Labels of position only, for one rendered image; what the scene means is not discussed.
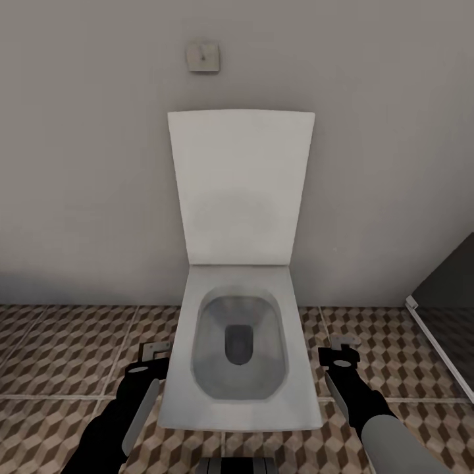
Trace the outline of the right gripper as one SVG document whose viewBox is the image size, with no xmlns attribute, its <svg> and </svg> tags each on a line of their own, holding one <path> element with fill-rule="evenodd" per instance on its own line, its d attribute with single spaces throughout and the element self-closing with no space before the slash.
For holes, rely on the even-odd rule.
<svg viewBox="0 0 474 474">
<path fill-rule="evenodd" d="M 357 362 L 360 362 L 359 353 L 354 349 L 342 348 L 341 351 L 332 350 L 332 348 L 322 348 L 318 347 L 319 351 L 319 361 L 321 366 L 329 366 L 329 361 L 336 356 L 344 357 L 349 359 L 350 363 L 353 363 L 355 369 L 358 368 Z"/>
</svg>

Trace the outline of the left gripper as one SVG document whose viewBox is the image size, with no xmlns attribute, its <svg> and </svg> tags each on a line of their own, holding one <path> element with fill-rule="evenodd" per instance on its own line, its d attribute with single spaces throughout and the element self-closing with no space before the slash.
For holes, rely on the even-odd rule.
<svg viewBox="0 0 474 474">
<path fill-rule="evenodd" d="M 128 366 L 128 370 L 132 370 L 136 366 L 146 366 L 146 365 L 150 365 L 155 370 L 159 380 L 167 379 L 167 373 L 168 373 L 168 368 L 169 368 L 168 357 L 164 357 L 162 359 L 155 359 L 151 361 L 145 361 L 145 362 L 138 361 L 137 363 L 131 363 Z"/>
</svg>

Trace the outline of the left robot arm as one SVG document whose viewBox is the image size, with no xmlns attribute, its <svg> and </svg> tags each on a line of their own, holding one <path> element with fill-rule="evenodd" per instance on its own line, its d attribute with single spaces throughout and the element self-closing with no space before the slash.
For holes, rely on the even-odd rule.
<svg viewBox="0 0 474 474">
<path fill-rule="evenodd" d="M 83 432 L 79 448 L 60 474 L 119 474 L 158 397 L 160 382 L 167 379 L 173 340 L 144 344 L 142 361 L 131 363 L 115 400 Z"/>
</svg>

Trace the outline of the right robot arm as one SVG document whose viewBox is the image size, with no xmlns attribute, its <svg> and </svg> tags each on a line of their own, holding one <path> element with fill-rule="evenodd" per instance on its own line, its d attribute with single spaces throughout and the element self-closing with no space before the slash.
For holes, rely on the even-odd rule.
<svg viewBox="0 0 474 474">
<path fill-rule="evenodd" d="M 330 367 L 325 382 L 377 474 L 456 474 L 396 417 L 379 391 L 359 378 L 359 353 L 341 345 L 361 344 L 361 338 L 331 334 L 330 343 L 331 348 L 318 347 L 320 365 Z"/>
</svg>

